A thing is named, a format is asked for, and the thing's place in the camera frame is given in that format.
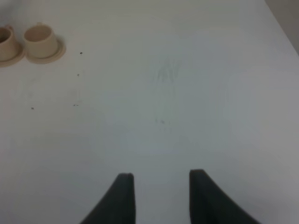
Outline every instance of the white table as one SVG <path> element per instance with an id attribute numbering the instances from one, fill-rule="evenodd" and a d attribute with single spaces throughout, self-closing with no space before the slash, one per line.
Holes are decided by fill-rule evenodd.
<path id="1" fill-rule="evenodd" d="M 0 223 L 78 224 L 132 172 L 138 224 L 188 224 L 194 168 L 298 223 L 299 59 L 262 0 L 10 4 L 67 52 L 0 70 Z"/>

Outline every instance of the black rubber pad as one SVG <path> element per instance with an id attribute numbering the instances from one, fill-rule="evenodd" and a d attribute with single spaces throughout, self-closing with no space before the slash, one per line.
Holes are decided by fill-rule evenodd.
<path id="1" fill-rule="evenodd" d="M 135 217 L 134 176 L 119 174 L 81 224 L 135 224 Z"/>
<path id="2" fill-rule="evenodd" d="M 258 224 L 204 170 L 190 171 L 191 224 Z"/>

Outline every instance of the table surface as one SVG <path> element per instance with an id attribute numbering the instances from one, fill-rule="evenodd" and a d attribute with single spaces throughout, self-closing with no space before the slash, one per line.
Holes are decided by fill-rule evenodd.
<path id="1" fill-rule="evenodd" d="M 260 222 L 298 222 L 298 56 L 262 0 L 4 9 L 67 52 L 0 70 L 0 223 L 78 224 L 123 172 L 138 224 L 190 223 L 195 168 Z"/>

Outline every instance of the cup rim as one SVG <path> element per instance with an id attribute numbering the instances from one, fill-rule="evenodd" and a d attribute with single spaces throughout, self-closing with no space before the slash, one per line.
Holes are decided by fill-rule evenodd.
<path id="1" fill-rule="evenodd" d="M 13 31 L 12 31 L 10 28 L 8 28 L 8 27 L 0 27 L 0 29 L 6 29 L 6 30 L 8 30 L 8 31 L 10 32 L 10 36 L 9 36 L 5 41 L 3 41 L 3 42 L 0 43 L 0 45 L 2 45 L 2 44 L 4 44 L 4 43 L 8 42 L 10 39 L 12 39 L 14 33 L 13 33 Z"/>
<path id="2" fill-rule="evenodd" d="M 25 35 L 26 35 L 26 33 L 27 33 L 29 30 L 31 30 L 32 28 L 35 28 L 35 27 L 47 27 L 47 28 L 50 29 L 51 33 L 50 33 L 49 36 L 47 36 L 47 37 L 46 37 L 45 39 L 43 39 L 43 40 L 40 40 L 40 41 L 30 41 L 30 40 L 28 40 L 28 39 L 25 37 Z M 25 33 L 24 33 L 24 35 L 23 35 L 23 38 L 24 38 L 24 40 L 25 40 L 26 42 L 29 42 L 29 43 L 42 43 L 42 42 L 45 42 L 45 41 L 49 40 L 49 39 L 51 38 L 52 34 L 53 34 L 53 29 L 52 29 L 50 26 L 45 25 L 45 24 L 37 24 L 37 25 L 35 25 L 35 26 L 32 26 L 32 27 L 28 28 L 28 29 L 25 31 Z"/>

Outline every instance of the small cup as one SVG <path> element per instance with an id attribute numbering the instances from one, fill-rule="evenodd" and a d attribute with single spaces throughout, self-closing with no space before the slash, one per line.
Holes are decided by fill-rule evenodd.
<path id="1" fill-rule="evenodd" d="M 26 57 L 37 64 L 50 63 L 61 58 L 66 48 L 57 40 L 51 27 L 38 23 L 24 34 Z"/>
<path id="2" fill-rule="evenodd" d="M 17 42 L 11 26 L 0 28 L 0 67 L 7 67 L 20 61 L 25 55 Z"/>

